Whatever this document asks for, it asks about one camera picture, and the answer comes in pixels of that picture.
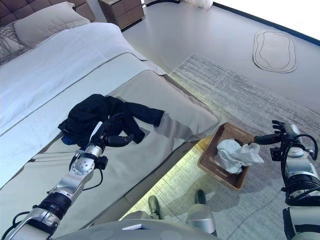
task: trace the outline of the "drawer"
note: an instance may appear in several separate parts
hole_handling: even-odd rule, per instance
[[[132,22],[129,20],[128,15],[125,13],[121,16],[118,16],[116,18],[116,21],[118,22],[118,26],[120,29],[123,29],[124,27],[128,26],[129,24],[131,24]]]
[[[135,22],[136,20],[142,18],[144,16],[144,11],[142,6],[136,6],[134,9],[128,11],[126,13],[129,17],[130,22]]]
[[[126,13],[123,1],[118,1],[117,3],[111,5],[111,7],[115,17],[121,16],[122,14]]]
[[[135,7],[141,5],[141,0],[122,0],[124,4],[125,10],[128,12],[131,9],[134,9]]]

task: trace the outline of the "robotic arm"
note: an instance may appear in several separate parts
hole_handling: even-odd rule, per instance
[[[91,137],[85,151],[78,150],[75,153],[69,166],[69,172],[48,192],[48,196],[40,205],[33,206],[32,211],[16,226],[13,225],[14,229],[7,236],[5,234],[2,239],[50,239],[69,207],[76,201],[80,193],[86,190],[84,186],[92,178],[94,169],[100,170],[102,182],[102,170],[108,163],[107,157],[101,156],[105,147],[123,147],[130,143],[133,136],[111,135],[115,126],[120,126],[122,121],[123,114],[119,113],[104,122]]]
[[[318,233],[320,239],[320,178],[311,161],[318,156],[316,140],[308,134],[300,134],[296,125],[273,120],[274,134],[256,136],[260,145],[280,143],[270,149],[273,161],[281,162],[281,174],[285,187],[283,210],[284,232],[288,240],[306,232]],[[314,150],[305,148],[302,137],[313,141]]]

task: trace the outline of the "white bedsheet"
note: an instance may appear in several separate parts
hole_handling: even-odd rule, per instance
[[[124,53],[147,60],[116,25],[91,23],[64,30],[3,65],[0,136],[67,87]]]
[[[81,81],[24,118],[0,137],[0,188],[60,132],[58,125],[77,103],[91,94],[106,95],[137,74],[161,68],[130,53],[103,64]]]

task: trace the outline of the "bed frame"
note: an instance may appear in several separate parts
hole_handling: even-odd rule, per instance
[[[8,25],[36,11],[66,1],[67,0],[0,0],[0,26]],[[95,16],[86,0],[68,0],[68,2],[75,4],[75,11],[78,14],[89,19],[91,22],[95,20]]]
[[[0,0],[0,25],[5,26],[11,22],[27,17],[28,15],[49,7],[54,4],[65,2],[66,0]],[[86,17],[91,22],[95,20],[95,17],[86,0],[69,0],[76,6],[76,12]],[[194,97],[185,88],[177,84],[168,75],[164,76],[165,80],[173,84],[177,88],[189,96]],[[41,153],[57,139],[61,137],[58,135],[47,147],[45,147]],[[191,148],[193,148],[198,141],[185,142],[175,151],[173,151],[160,166],[158,166],[153,172],[146,176],[141,182],[130,189],[122,198],[114,202],[110,207],[101,212],[99,216],[88,222],[82,228],[87,228],[91,225],[99,225],[106,222],[119,220],[133,205],[135,205]]]

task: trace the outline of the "pillow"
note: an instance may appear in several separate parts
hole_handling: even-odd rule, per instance
[[[13,41],[18,43],[19,40],[15,31],[15,22],[12,22],[6,26],[0,27],[0,37],[12,39]]]
[[[24,52],[24,46],[9,37],[0,37],[0,65],[6,64]]]
[[[18,39],[26,46],[35,48],[48,37],[65,29],[75,28],[90,21],[73,10],[71,2],[62,2],[18,20],[14,24]]]

